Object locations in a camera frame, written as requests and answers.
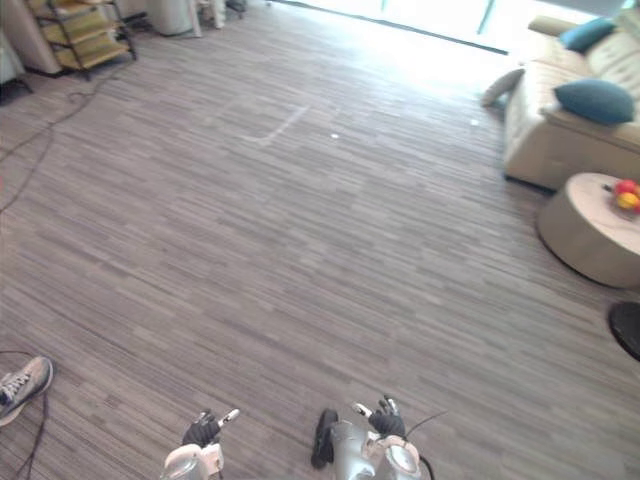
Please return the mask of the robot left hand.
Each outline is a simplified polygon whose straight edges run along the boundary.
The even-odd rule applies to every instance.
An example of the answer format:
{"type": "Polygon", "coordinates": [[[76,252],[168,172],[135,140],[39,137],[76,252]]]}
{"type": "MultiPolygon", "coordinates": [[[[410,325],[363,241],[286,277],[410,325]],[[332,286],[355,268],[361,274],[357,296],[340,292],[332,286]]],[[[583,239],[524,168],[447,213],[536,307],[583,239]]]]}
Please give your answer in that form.
{"type": "Polygon", "coordinates": [[[230,410],[220,418],[216,417],[211,409],[201,411],[184,433],[182,444],[195,444],[204,448],[216,443],[222,429],[236,420],[239,415],[240,410],[237,408],[230,410]]]}

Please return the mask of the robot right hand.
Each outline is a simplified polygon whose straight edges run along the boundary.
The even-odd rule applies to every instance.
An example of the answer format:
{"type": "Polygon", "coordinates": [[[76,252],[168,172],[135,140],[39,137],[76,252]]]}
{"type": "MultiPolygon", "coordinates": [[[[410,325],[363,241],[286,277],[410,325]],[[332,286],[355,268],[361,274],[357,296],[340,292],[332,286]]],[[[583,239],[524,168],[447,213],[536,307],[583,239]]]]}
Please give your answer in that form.
{"type": "Polygon", "coordinates": [[[406,427],[402,419],[396,400],[384,394],[378,402],[379,409],[372,410],[360,402],[351,404],[352,410],[364,417],[375,432],[382,437],[406,437],[406,427]]]}

